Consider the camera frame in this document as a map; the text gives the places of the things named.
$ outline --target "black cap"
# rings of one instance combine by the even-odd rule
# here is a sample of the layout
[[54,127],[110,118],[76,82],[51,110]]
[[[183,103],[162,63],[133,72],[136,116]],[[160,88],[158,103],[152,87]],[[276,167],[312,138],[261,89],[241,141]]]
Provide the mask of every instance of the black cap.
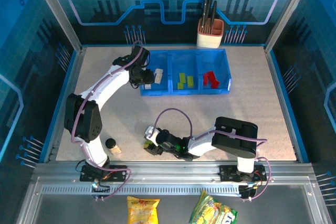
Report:
[[114,148],[115,146],[116,146],[116,142],[115,142],[115,140],[113,139],[113,138],[109,138],[109,139],[107,139],[106,140],[106,142],[105,142],[105,145],[106,145],[106,147],[108,148],[108,149],[112,149],[112,148]]

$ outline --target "speckled work surface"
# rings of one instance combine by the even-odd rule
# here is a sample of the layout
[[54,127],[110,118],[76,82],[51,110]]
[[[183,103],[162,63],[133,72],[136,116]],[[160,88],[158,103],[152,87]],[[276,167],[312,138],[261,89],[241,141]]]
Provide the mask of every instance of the speckled work surface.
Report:
[[[146,47],[148,50],[189,48],[192,47]],[[107,138],[112,137],[122,150],[116,156],[110,154],[110,159],[175,161],[176,158],[171,154],[152,156],[142,147],[146,128],[154,124],[162,110],[175,107],[189,115],[194,135],[212,127],[218,116],[248,121],[258,125],[259,138],[268,139],[268,143],[261,147],[260,156],[270,160],[295,160],[263,48],[225,49],[232,75],[232,87],[228,95],[142,97],[140,90],[134,90],[129,84],[121,87],[101,111],[103,145]],[[107,72],[115,58],[129,54],[130,50],[130,47],[88,48],[75,93],[81,93],[92,86]],[[158,127],[168,129],[178,137],[188,136],[190,132],[187,119],[175,111],[166,112],[159,120]],[[81,149],[71,144],[70,133],[64,131],[56,160],[77,161],[83,158]],[[197,160],[236,158],[223,151],[213,150]]]

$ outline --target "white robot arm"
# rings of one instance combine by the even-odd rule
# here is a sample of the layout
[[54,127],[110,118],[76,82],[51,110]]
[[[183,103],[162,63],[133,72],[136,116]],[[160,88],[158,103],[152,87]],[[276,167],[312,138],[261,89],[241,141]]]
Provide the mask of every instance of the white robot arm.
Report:
[[254,170],[257,142],[266,141],[256,139],[258,127],[255,124],[224,117],[218,117],[212,128],[196,136],[179,138],[167,130],[153,130],[154,127],[149,126],[145,132],[145,138],[152,143],[147,143],[145,150],[153,155],[168,152],[191,161],[218,148],[235,155],[238,171],[248,174]]
[[[137,60],[132,65],[116,71],[134,60],[138,54]],[[92,87],[79,95],[71,94],[68,97],[64,126],[71,132],[81,104],[89,94],[91,95],[80,115],[75,133],[75,142],[82,147],[88,164],[99,167],[108,165],[108,156],[99,137],[102,128],[100,111],[107,100],[126,83],[139,86],[154,82],[154,73],[145,68],[149,54],[148,50],[135,46],[130,55],[116,59],[109,71]]]

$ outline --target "blue tray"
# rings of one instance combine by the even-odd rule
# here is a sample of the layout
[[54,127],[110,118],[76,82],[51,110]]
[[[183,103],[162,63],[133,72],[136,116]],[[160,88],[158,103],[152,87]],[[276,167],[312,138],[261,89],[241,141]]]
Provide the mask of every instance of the blue tray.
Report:
[[[231,86],[231,74],[225,49],[187,49],[187,50],[153,50],[148,68],[155,71],[163,69],[160,84],[152,84],[151,89],[140,86],[141,95],[190,95],[190,94],[228,94]],[[203,86],[203,74],[214,71],[220,82],[218,89],[212,89],[210,82]],[[194,77],[194,87],[184,85],[177,89],[180,73],[185,77]]]

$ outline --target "blue wall panel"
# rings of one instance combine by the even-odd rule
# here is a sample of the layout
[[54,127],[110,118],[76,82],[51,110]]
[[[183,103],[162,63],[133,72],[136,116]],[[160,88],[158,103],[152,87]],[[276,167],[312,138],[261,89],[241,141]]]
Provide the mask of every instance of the blue wall panel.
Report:
[[[308,157],[317,175],[330,170],[332,176],[336,173],[335,1],[301,0],[274,46]],[[328,208],[335,218],[335,208]]]
[[44,0],[0,8],[0,222],[15,223],[41,150],[23,137],[44,142],[73,49]]
[[[217,0],[226,30],[248,31],[243,43],[262,44],[287,0]],[[202,0],[60,0],[83,44],[127,44],[140,25],[149,44],[196,43]],[[157,36],[160,31],[165,36]]]

